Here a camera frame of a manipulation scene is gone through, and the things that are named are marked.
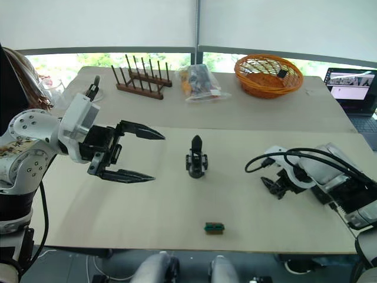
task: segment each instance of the plastic bag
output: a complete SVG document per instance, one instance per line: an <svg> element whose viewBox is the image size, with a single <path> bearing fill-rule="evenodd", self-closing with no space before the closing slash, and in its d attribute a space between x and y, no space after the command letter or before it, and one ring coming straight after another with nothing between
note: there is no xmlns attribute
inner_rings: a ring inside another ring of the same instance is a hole
<svg viewBox="0 0 377 283"><path fill-rule="evenodd" d="M178 70L187 102L203 102L229 98L221 91L219 82L204 64L189 65Z"/></svg>

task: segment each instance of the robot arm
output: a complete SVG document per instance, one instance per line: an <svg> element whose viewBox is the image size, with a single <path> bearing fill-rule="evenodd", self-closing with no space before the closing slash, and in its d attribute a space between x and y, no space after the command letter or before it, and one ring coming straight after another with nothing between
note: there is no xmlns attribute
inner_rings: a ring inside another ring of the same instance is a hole
<svg viewBox="0 0 377 283"><path fill-rule="evenodd" d="M142 173L107 170L116 164L125 133L144 139L164 139L142 124L120 121L115 128L93 125L99 107L77 94L60 120L45 110L25 110L15 116L0 137L0 282L18 282L31 263L34 230L29 228L32 200L57 154L89 163L88 173L114 182L154 180Z"/></svg>
<svg viewBox="0 0 377 283"><path fill-rule="evenodd" d="M262 159L260 167L249 166ZM265 154L255 157L245 167L247 173L278 165L281 169L277 181L262 177L269 192L281 199L291 190L300 193L311 190L322 204L329 204L345 212L349 227L362 231L356 238L355 248L367 269L373 271L361 278L368 281L369 275L377 273L377 184L363 174L334 144L316 149L290 149L273 146Z"/></svg>

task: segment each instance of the beige table surface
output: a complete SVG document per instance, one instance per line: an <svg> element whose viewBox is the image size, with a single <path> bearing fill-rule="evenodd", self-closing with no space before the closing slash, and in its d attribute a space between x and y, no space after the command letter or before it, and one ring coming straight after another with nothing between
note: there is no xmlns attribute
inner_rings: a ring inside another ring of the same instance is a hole
<svg viewBox="0 0 377 283"><path fill-rule="evenodd" d="M305 77L294 93L264 100L244 93L234 74L214 73L223 91L232 97L216 103L189 104L173 72L173 87L165 87L164 99L156 100L117 90L111 68L84 67L66 94L85 92L95 75L100 75L100 91L104 93L104 99L97 102L101 106L97 123L112 125L123 119L160 127L357 132L319 77Z"/></svg>
<svg viewBox="0 0 377 283"><path fill-rule="evenodd" d="M277 200L260 180L261 176L276 179L277 169L247 174L244 166L275 144L315 147L333 142L376 179L376 157L360 134L156 129L166 136L165 141L124 137L115 166L155 176L152 182L108 182L88 175L88 164L76 164L63 156L56 158L44 181L50 215L47 245L355 252L353 236L345 224L310 192L288 192ZM201 179L189 177L184 164L195 134L203 139L203 151L209 156L209 169ZM39 242L44 227L39 192L33 208L31 226ZM206 235L205 222L223 222L226 230L223 235Z"/></svg>

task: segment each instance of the cable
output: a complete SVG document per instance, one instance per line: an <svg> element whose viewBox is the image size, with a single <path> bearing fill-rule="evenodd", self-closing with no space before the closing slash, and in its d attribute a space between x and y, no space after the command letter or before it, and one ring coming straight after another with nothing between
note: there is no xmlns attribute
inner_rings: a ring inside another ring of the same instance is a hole
<svg viewBox="0 0 377 283"><path fill-rule="evenodd" d="M40 256L38 256L38 258L42 258L43 256L45 256L46 254L48 254L49 252L56 252L57 250L56 249L48 249L47 251L45 251L43 254L41 254Z"/></svg>
<svg viewBox="0 0 377 283"><path fill-rule="evenodd" d="M45 187L44 187L42 181L39 184L39 189L41 191L42 206L43 206L43 215L44 215L44 218L45 218L45 230L44 230L42 241L41 241L41 244L39 245L39 248L37 249L35 255L31 259L29 265L26 268L24 268L24 270L22 271L22 274L25 274L27 272L27 270L29 270L29 268L33 265L33 263L37 260L38 256L40 255L40 253L41 253L41 251L42 251L42 249L43 249L43 247L44 247L44 245L46 243L46 239L47 239L47 234L48 234L48 211L47 211L47 202L46 202Z"/></svg>
<svg viewBox="0 0 377 283"><path fill-rule="evenodd" d="M365 181L365 179L363 178L363 176L360 176L359 174L356 174L354 172L350 172L347 169L339 166L338 164L335 164L334 162L328 161L328 160L320 158L320 157L312 156L312 155L309 155L309 154L295 153L295 152L274 152L274 153L267 153L267 154L263 154L263 155L257 156L255 158L251 159L251 161L247 162L247 164L245 166L245 172L246 173L253 172L253 170L248 170L247 169L252 163L254 163L255 161L257 161L259 159L262 159L262 158L265 158L265 157L270 157L270 156L299 156L299 157L306 157L308 159L313 159L313 160L322 162L322 163L324 163L326 165L329 165L330 167L338 169L339 171L343 172L344 174L346 174L346 175L348 175L350 177L353 177L353 178L357 179L358 181L360 181L362 183L369 183L370 182L369 178L368 178L367 181Z"/></svg>
<svg viewBox="0 0 377 283"><path fill-rule="evenodd" d="M289 159L288 159L288 157L287 157L286 155L284 156L284 161L285 161L286 163L288 163L289 165L291 165L292 167L297 168L297 169L301 169L301 170L302 170L302 168L301 168L300 166L298 166L298 165L296 165L296 164L293 164L291 161L289 161Z"/></svg>
<svg viewBox="0 0 377 283"><path fill-rule="evenodd" d="M356 281L360 278L361 274L363 273L364 267L364 263L361 260L355 263L351 271L349 283L356 283Z"/></svg>
<svg viewBox="0 0 377 283"><path fill-rule="evenodd" d="M335 156L332 153L328 153L328 152L325 152L325 151L319 150L319 149L311 149L311 148L307 148L307 147L297 147L297 148L289 149L288 150L288 152L301 152L301 151L304 151L304 152L315 152L315 153L319 153L319 154L325 155L327 157L330 157L333 160L335 160L335 161L339 162L340 164L344 165L345 167L347 167L351 171L353 171L353 172L355 172L357 174L360 174L361 176L363 176L363 177L369 179L371 182L373 182L371 178L367 177L360 170L358 170L357 168L353 167L351 164L349 164L348 162L344 161L340 157Z"/></svg>
<svg viewBox="0 0 377 283"><path fill-rule="evenodd" d="M13 258L8 258L8 259L2 259L2 258L0 258L0 264L7 264L7 265L13 266L17 270L18 281L21 280L22 267L20 266L20 264L18 263L18 261L14 260Z"/></svg>
<svg viewBox="0 0 377 283"><path fill-rule="evenodd" d="M261 166L255 168L255 169L253 169L253 170L249 170L249 171L247 171L247 172L248 172L248 173L253 173L253 172L258 171L258 170L260 170L260 169L262 169L262 168L264 168L264 167L261 165Z"/></svg>
<svg viewBox="0 0 377 283"><path fill-rule="evenodd" d="M85 270L87 272L87 282L90 283L89 279L89 256L87 255L87 258L85 260Z"/></svg>
<svg viewBox="0 0 377 283"><path fill-rule="evenodd" d="M107 275L105 272L100 270L100 268L98 267L97 262L95 261L95 256L93 257L93 264L94 264L94 267L96 268L96 270L100 274L105 275L108 279L113 280L113 281L126 281L126 280L130 280L134 276L134 274L132 274L131 276L126 277L126 278L115 278L115 277L111 277L111 276Z"/></svg>

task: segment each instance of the orange basket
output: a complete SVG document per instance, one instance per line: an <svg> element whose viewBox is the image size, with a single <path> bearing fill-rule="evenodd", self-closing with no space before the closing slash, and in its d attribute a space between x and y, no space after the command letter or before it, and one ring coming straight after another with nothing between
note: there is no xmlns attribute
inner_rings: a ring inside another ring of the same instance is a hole
<svg viewBox="0 0 377 283"><path fill-rule="evenodd" d="M282 96L298 90L303 82L303 75L295 65L274 55L248 55L237 61L234 71L242 89L260 98Z"/></svg>

